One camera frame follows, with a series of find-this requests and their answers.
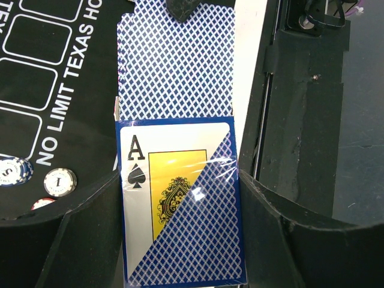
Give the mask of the red poker chip stack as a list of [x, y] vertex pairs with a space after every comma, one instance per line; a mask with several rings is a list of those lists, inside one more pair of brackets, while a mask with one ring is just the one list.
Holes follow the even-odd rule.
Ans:
[[49, 197], [46, 197], [46, 198], [42, 198], [42, 199], [39, 199], [37, 200], [31, 207], [31, 210], [36, 210], [36, 209], [39, 209], [39, 208], [42, 208], [46, 205], [49, 205], [51, 203], [54, 203], [56, 200], [55, 199], [52, 199], [52, 198], [49, 198]]

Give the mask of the blue poker chip stack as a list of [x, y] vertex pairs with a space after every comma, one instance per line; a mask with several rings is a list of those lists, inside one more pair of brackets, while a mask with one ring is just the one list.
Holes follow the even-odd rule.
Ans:
[[32, 164], [19, 157], [1, 159], [1, 186], [12, 187], [28, 182], [34, 174]]

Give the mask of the grey poker chip stack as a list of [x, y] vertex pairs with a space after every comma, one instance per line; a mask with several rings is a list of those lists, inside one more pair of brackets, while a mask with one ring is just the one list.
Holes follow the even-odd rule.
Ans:
[[56, 168], [46, 174], [43, 184], [49, 195], [63, 197], [76, 189], [77, 176], [70, 169]]

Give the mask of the blue backed playing cards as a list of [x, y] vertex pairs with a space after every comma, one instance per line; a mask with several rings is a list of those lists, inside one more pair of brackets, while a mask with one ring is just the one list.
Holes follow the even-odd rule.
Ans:
[[117, 41], [122, 120], [232, 115], [233, 7], [203, 2], [180, 23], [164, 1], [136, 1]]

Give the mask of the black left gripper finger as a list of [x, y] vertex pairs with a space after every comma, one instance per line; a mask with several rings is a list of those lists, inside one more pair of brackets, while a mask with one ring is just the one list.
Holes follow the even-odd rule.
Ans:
[[383, 225], [326, 217], [239, 171], [249, 287], [382, 287]]
[[166, 0], [166, 8], [176, 21], [184, 23], [200, 3], [201, 0]]
[[110, 287], [122, 242], [112, 171], [42, 208], [1, 220], [1, 287]]

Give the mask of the blue playing card deck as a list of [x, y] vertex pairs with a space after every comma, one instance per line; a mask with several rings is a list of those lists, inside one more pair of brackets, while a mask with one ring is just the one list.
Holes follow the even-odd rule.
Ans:
[[125, 287], [245, 284], [233, 116], [115, 121]]

